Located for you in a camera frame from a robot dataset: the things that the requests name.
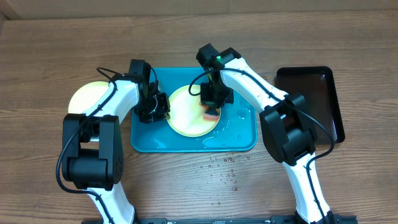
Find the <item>yellow-green plate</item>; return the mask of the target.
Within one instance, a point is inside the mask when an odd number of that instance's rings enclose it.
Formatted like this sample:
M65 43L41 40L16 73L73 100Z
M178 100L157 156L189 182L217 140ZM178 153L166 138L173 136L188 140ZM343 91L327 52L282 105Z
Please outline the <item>yellow-green plate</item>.
M108 90L108 82L91 82L79 88L72 96L68 113L80 114L91 108Z
M203 119L205 109L202 107L200 95L192 96L188 92L189 85L175 90L169 97L170 118L167 120L170 127L186 137L199 137L215 128L218 121Z

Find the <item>orange and grey sponge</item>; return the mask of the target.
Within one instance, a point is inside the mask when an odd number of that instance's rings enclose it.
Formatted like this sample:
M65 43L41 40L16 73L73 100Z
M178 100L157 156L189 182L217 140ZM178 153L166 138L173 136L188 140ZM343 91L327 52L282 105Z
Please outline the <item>orange and grey sponge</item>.
M203 119L206 121L218 121L220 118L220 112L216 108L210 108L209 106L202 105L205 109L205 113L203 115Z

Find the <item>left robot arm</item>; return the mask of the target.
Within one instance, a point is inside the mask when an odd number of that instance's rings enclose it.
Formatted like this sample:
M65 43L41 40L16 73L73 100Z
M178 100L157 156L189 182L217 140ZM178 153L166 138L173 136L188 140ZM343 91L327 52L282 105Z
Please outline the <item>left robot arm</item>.
M102 223L139 223L121 185L124 170L120 124L129 111L139 122L169 119L170 103L145 60L132 59L126 73L113 72L106 92L82 113L63 119L62 151L55 176L60 188L87 194L99 210Z

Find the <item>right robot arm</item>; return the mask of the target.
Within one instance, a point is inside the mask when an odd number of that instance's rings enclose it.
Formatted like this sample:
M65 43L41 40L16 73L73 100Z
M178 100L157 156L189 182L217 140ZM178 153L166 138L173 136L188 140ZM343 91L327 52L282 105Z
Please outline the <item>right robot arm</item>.
M198 50L196 60L208 82L201 83L200 103L205 119L220 117L220 109L241 95L259 114L263 143L287 172L296 201L298 223L333 223L315 168L315 128L302 95L290 95L258 75L235 49L217 51L211 44Z

